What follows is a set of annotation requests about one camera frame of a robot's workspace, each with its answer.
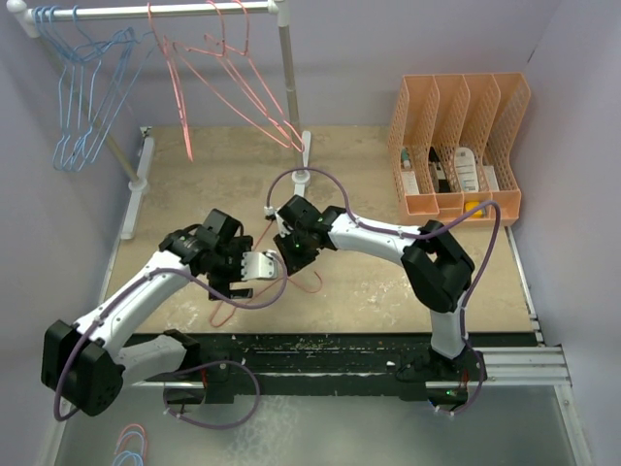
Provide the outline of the pink wire hanger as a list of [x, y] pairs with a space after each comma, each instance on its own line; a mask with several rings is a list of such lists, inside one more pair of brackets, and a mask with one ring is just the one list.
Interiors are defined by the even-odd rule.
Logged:
[[153, 33], [156, 45], [158, 46], [166, 62], [172, 89], [174, 92], [175, 103], [176, 103], [178, 118], [180, 122], [181, 134], [182, 134], [184, 145], [185, 145], [186, 156], [190, 162], [193, 162], [194, 161], [193, 147], [192, 147], [192, 142], [191, 142], [191, 137], [190, 137], [189, 125], [187, 121], [185, 99], [184, 99], [182, 85], [180, 82], [179, 69], [177, 67], [177, 63], [175, 59], [172, 56], [168, 38], [165, 35], [160, 36], [158, 32], [156, 31], [155, 23], [153, 20], [153, 12], [152, 12], [150, 2], [147, 2], [147, 20], [148, 20], [148, 24], [151, 29], [151, 32]]
[[[270, 232], [270, 230], [272, 229], [272, 225], [274, 224], [273, 221], [269, 221], [267, 226], [265, 227], [265, 229], [263, 230], [263, 232], [261, 233], [261, 235], [259, 236], [259, 238], [256, 240], [253, 248], [256, 250], [261, 243], [263, 242], [263, 240], [266, 238], [266, 236], [268, 235], [268, 233]], [[312, 276], [313, 276], [313, 280], [311, 281], [310, 284], [304, 284], [301, 283], [299, 280], [295, 280], [291, 277], [289, 277], [287, 279], [288, 283], [292, 286], [294, 286], [297, 289], [300, 289], [302, 291], [304, 291], [307, 294], [314, 294], [314, 293], [318, 293], [322, 287], [323, 287], [323, 279], [322, 277], [316, 272], [313, 271], [312, 272]], [[264, 293], [266, 293], [268, 290], [270, 290], [272, 287], [274, 287], [277, 283], [276, 282], [271, 282], [267, 285], [265, 285], [264, 287], [262, 287], [259, 291], [255, 291], [253, 293], [253, 296], [249, 299], [246, 300], [246, 302], [248, 304], [252, 304], [256, 299], [258, 299], [260, 296], [262, 296]], [[238, 310], [238, 308], [236, 306], [233, 306], [230, 310], [230, 313], [223, 318], [220, 322], [216, 322], [215, 319], [219, 313], [220, 308], [222, 307], [223, 302], [219, 302], [215, 308], [213, 309], [212, 313], [210, 314], [209, 317], [209, 325], [211, 328], [220, 328], [223, 325], [225, 325], [236, 313], [236, 311]]]
[[[300, 127], [297, 89], [294, 76], [293, 52], [290, 39], [290, 8], [287, 1], [228, 1], [207, 3], [212, 7], [219, 22], [217, 38], [207, 34], [204, 36], [208, 50], [205, 55], [216, 60], [225, 76], [237, 87], [250, 104], [251, 108], [263, 118], [259, 123], [256, 118], [243, 111], [233, 103], [208, 79], [201, 80], [208, 90], [231, 110], [242, 121], [258, 130], [262, 135], [277, 145], [291, 149], [301, 155], [307, 148], [305, 132]], [[267, 14], [276, 17], [278, 40], [284, 72], [285, 100], [282, 105], [263, 74], [260, 72], [251, 53], [250, 15], [263, 9]], [[226, 15], [243, 17], [243, 42], [238, 46], [229, 41], [227, 36]]]
[[[243, 42], [244, 36], [243, 17], [240, 15], [226, 15], [224, 18], [227, 23], [227, 36], [229, 41], [239, 46]], [[219, 36], [219, 29], [220, 22], [218, 21], [218, 27], [214, 32], [205, 32], [202, 36], [202, 42], [199, 45], [188, 45], [180, 41], [168, 39], [172, 56], [179, 69], [179, 75], [182, 71], [188, 71], [190, 76], [200, 83], [203, 78], [208, 79], [225, 95], [225, 97], [237, 104], [243, 111], [256, 118], [259, 123], [263, 123], [263, 118], [251, 108], [241, 92], [237, 90], [237, 87], [225, 76], [220, 66], [216, 63], [216, 60], [211, 56], [205, 55], [208, 46], [205, 44], [204, 36], [209, 34], [217, 38]], [[191, 100], [189, 95], [184, 92], [184, 85], [181, 85], [189, 125], [189, 105]]]

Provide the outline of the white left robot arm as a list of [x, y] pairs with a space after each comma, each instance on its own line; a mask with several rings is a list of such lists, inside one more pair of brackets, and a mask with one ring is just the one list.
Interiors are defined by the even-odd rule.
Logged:
[[190, 283], [212, 299], [232, 302], [251, 297], [249, 288], [232, 284], [272, 279], [272, 257], [253, 250], [243, 224], [218, 209], [202, 223], [168, 234], [147, 264], [96, 309], [72, 323], [58, 320], [44, 336], [42, 383], [54, 392], [53, 415], [62, 401], [75, 411], [98, 416], [127, 385], [170, 373], [179, 381], [196, 376], [201, 361], [198, 342], [167, 330], [145, 343], [127, 344], [134, 332], [178, 291]]

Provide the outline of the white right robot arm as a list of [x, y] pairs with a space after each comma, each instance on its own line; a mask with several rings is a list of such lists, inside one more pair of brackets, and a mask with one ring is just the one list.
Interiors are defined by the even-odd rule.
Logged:
[[322, 250], [360, 252], [402, 267], [418, 301], [430, 311], [433, 372], [453, 380], [466, 368], [468, 333], [463, 302], [472, 283], [474, 263], [448, 232], [430, 239], [442, 224], [430, 220], [422, 227], [398, 228], [372, 221], [363, 227], [347, 210], [330, 206], [319, 211], [295, 195], [270, 215], [278, 223], [275, 245], [293, 275], [310, 265]]

